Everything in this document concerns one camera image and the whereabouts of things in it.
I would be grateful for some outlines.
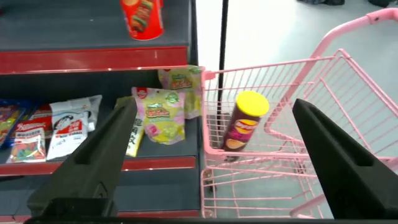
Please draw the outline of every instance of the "snack package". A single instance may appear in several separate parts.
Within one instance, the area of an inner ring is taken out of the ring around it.
[[[44,138],[50,139],[52,137],[52,117],[47,116],[43,118],[36,118],[33,120],[21,121],[15,128],[15,133],[27,131],[33,126],[40,126],[43,128]]]
[[[151,141],[174,144],[185,139],[184,92],[133,87],[132,95]]]
[[[63,157],[74,150],[87,138],[88,98],[50,104],[52,109],[53,136],[47,160]]]
[[[73,100],[68,100],[68,101],[75,101],[75,100],[81,100],[83,98],[79,99],[73,99]],[[95,95],[95,96],[90,96],[88,97],[88,100],[90,101],[90,107],[87,108],[88,112],[88,131],[94,131],[95,126],[97,124],[97,119],[98,119],[98,113],[100,112],[100,104],[102,100],[102,95]],[[41,105],[40,107],[37,108],[35,113],[32,114],[30,119],[36,119],[36,118],[42,118],[46,116],[51,116],[52,115],[52,109],[49,104],[44,104]]]
[[[30,101],[23,101],[23,102],[24,102],[25,112],[21,116],[21,118],[19,120],[19,123],[22,122],[22,121],[27,121],[30,118],[30,116],[32,116],[33,112],[36,110],[36,108],[38,106],[38,104],[32,103]],[[16,130],[13,129],[12,133],[7,137],[7,139],[4,142],[3,146],[11,147],[14,144],[15,135],[16,135]]]
[[[200,76],[203,67],[189,65],[186,68],[159,69],[159,81],[163,88],[185,92],[185,119],[201,115]]]
[[[90,96],[88,97],[88,100],[90,101],[90,107],[87,108],[88,111],[88,131],[94,131],[95,126],[97,125],[97,119],[98,119],[98,113],[100,112],[100,104],[102,100],[102,95],[95,95],[95,96]]]
[[[52,110],[49,104],[44,104],[39,106],[32,116],[30,116],[30,120],[36,119],[36,118],[44,118],[44,117],[51,117],[52,116]]]
[[[116,104],[114,107],[117,107],[119,104],[131,100],[132,96],[125,96],[122,98],[118,98],[116,100]],[[142,125],[142,120],[140,118],[139,113],[136,115],[136,120],[134,121],[134,126],[131,129],[129,144],[127,145],[126,155],[136,157],[139,144],[141,143],[141,139],[144,135],[144,127]]]
[[[29,106],[27,101],[0,100],[0,147]]]
[[[45,133],[48,124],[41,121],[19,123],[11,155],[7,163],[13,162],[44,162],[45,161]]]
[[[164,32],[159,0],[120,0],[127,29],[136,40],[152,40]]]

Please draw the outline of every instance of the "cart wheel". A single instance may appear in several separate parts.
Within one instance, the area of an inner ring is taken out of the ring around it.
[[[204,218],[214,218],[214,213],[211,210],[205,210],[205,217]]]
[[[212,173],[211,169],[206,169],[206,170],[203,171],[203,178],[204,179],[205,178],[211,178],[211,177],[213,177],[213,173]],[[214,191],[217,190],[217,187],[215,185],[213,185],[214,184],[214,180],[213,179],[205,180],[204,184],[205,185],[211,185],[211,186],[207,187],[207,191],[209,191],[210,193],[213,193]]]

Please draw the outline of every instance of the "yellow lid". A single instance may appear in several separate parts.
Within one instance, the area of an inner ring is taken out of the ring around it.
[[[269,110],[268,100],[260,93],[250,90],[238,94],[236,105],[249,116],[263,116]]]

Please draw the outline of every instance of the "cart handle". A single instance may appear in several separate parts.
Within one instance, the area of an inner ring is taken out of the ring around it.
[[[340,35],[386,20],[395,20],[398,22],[398,8],[381,9],[375,12],[370,12],[366,14],[366,16],[336,26],[323,37],[314,53],[312,53],[311,58],[320,57],[329,47],[330,43]]]

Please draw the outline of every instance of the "pink wire basket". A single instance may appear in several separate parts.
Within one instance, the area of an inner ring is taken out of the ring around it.
[[[334,28],[310,59],[203,73],[203,217],[332,217],[292,114],[297,98],[313,103],[395,170],[398,106],[343,49],[321,57],[339,35],[387,19],[398,21],[398,9],[372,12]],[[220,149],[224,131],[243,90],[262,93],[270,110],[244,151],[226,152]],[[226,161],[231,156],[239,159]]]

